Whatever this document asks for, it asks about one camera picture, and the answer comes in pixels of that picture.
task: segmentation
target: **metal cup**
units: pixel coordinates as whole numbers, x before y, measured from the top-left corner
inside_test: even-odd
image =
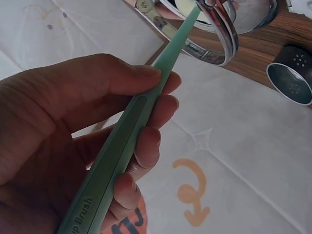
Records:
[[[312,56],[298,46],[285,46],[267,67],[272,85],[289,100],[312,104]]]

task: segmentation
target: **metal container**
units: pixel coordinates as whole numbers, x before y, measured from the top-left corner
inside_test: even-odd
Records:
[[[161,2],[173,13],[186,19],[187,16],[177,8],[175,1],[184,0],[137,0],[136,10],[162,35],[171,40],[176,29],[155,9],[155,3]],[[240,4],[241,7],[235,8],[234,3]],[[203,48],[189,39],[183,50],[197,59],[217,66],[226,65],[235,56],[238,50],[238,34],[261,28],[277,15],[276,0],[194,0],[195,4],[207,18],[206,22],[197,21],[195,27],[216,33],[224,53]]]
[[[286,98],[312,104],[312,56],[298,46],[285,46],[267,67],[272,85]]]

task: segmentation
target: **white cloth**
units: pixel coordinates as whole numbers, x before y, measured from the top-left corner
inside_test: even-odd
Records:
[[[311,0],[286,0],[289,12],[303,14],[312,19],[312,1]]]
[[[0,2],[0,79],[95,53],[144,64],[162,40],[123,0]]]
[[[312,111],[186,55],[174,71],[180,108],[161,129],[158,164],[138,182],[150,233],[312,234]],[[173,168],[183,158],[207,182],[201,208],[210,214],[199,227],[184,216],[193,205],[177,197],[183,184],[199,185],[190,168]]]

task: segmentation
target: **wooden surface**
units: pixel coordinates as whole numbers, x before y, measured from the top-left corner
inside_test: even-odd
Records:
[[[224,68],[273,88],[266,75],[266,67],[283,46],[297,44],[312,51],[312,20],[289,13],[286,0],[280,0],[279,14],[268,26],[239,36],[239,49]],[[170,20],[179,27],[181,22]],[[222,49],[215,34],[194,29],[190,38],[205,48]]]

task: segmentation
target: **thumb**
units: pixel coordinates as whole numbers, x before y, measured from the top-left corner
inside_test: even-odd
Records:
[[[10,92],[10,99],[33,101],[57,121],[68,111],[108,93],[136,95],[153,88],[159,80],[160,71],[153,67],[131,66],[112,55],[97,54],[5,79],[0,82],[0,97]]]

